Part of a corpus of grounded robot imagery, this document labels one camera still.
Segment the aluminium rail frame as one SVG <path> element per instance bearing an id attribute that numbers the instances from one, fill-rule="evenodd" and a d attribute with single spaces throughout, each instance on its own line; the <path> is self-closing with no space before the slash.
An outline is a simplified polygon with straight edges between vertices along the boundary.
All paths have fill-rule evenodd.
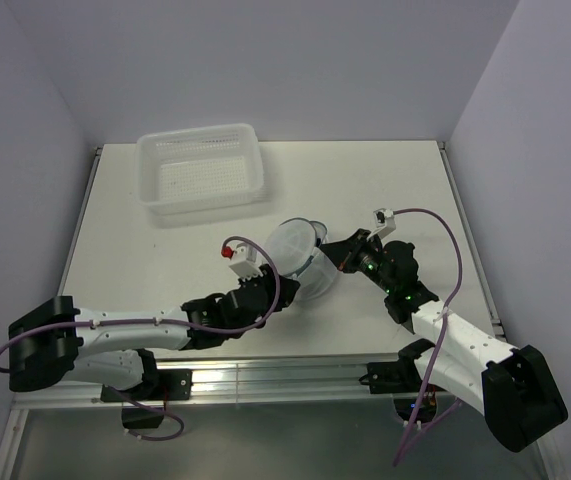
<path id="1" fill-rule="evenodd" d="M 135 145 L 107 144 L 94 163 L 74 245 L 56 296 L 97 312 L 168 311 L 240 280 L 221 255 L 241 242 L 259 268 L 284 221 L 328 229 L 328 241 L 374 229 L 392 209 L 383 244 L 414 246 L 418 278 L 455 314 L 506 342 L 461 217 L 451 173 L 436 141 L 264 142 L 267 193 L 256 203 L 153 219 L 137 200 Z M 188 400 L 100 401 L 102 384 L 61 381 L 15 393 L 4 474 L 25 479 L 362 478 L 374 466 L 397 475 L 412 446 L 411 423 L 394 401 L 422 410 L 417 393 L 376 394 L 359 384 L 370 362 L 390 362 L 416 341 L 363 274 L 342 273 L 329 290 L 272 314 L 264 327 L 214 349 L 153 352 L 158 370 L 192 371 Z M 502 446 L 481 413 L 436 387 L 444 414 L 422 426 L 423 465 L 471 466 Z"/>

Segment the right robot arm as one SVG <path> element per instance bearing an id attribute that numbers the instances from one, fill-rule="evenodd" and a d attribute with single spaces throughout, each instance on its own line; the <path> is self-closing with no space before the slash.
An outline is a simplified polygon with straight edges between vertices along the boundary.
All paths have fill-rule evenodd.
<path id="1" fill-rule="evenodd" d="M 359 272 L 381 288 L 388 314 L 417 337 L 397 360 L 368 364 L 360 381 L 371 393 L 434 385 L 481 413 L 493 436 L 512 452 L 567 420 L 543 354 L 531 345 L 503 342 L 451 311 L 419 280 L 413 244 L 383 244 L 360 229 L 321 250 L 340 272 Z"/>

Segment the white plastic basket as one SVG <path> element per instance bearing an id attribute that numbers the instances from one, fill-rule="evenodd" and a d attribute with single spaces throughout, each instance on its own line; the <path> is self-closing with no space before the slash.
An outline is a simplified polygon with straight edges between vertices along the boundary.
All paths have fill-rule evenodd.
<path id="1" fill-rule="evenodd" d="M 244 123 L 144 135 L 135 170 L 139 202 L 159 216 L 250 204 L 266 189 L 259 141 Z"/>

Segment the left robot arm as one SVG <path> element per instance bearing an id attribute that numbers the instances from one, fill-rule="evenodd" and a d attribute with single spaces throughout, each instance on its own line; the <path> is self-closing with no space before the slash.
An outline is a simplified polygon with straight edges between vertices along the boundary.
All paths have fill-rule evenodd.
<path id="1" fill-rule="evenodd" d="M 168 311 L 97 312 L 56 296 L 8 328 L 7 374 L 15 393 L 61 381 L 102 384 L 148 399 L 160 386 L 153 352 L 218 348 L 265 326 L 291 305 L 298 281 L 269 265 L 227 293 L 190 300 Z"/>

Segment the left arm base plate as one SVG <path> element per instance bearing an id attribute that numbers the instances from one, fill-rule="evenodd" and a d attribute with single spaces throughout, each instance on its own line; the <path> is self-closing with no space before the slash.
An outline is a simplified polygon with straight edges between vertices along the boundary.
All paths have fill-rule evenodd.
<path id="1" fill-rule="evenodd" d="M 118 372 L 102 380 L 100 401 L 119 402 L 120 398 L 110 387 L 123 392 L 136 401 L 188 400 L 191 394 L 192 371 L 189 369 L 165 369 L 145 376 L 143 372 Z"/>

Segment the white mesh laundry bag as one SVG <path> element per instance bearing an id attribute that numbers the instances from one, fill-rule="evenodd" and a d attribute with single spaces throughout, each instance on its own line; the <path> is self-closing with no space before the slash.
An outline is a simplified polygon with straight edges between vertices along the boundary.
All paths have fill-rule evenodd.
<path id="1" fill-rule="evenodd" d="M 300 284 L 295 302 L 316 299 L 333 284 L 337 269 L 320 250 L 327 241 L 324 223 L 301 217 L 284 221 L 267 238 L 264 250 L 279 274 Z"/>

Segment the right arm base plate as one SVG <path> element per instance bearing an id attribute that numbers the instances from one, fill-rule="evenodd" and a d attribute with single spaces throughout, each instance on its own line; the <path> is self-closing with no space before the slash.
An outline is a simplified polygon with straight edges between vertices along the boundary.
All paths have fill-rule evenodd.
<path id="1" fill-rule="evenodd" d="M 411 361 L 370 362 L 358 382 L 376 394 L 417 393 L 422 384 L 417 368 Z"/>

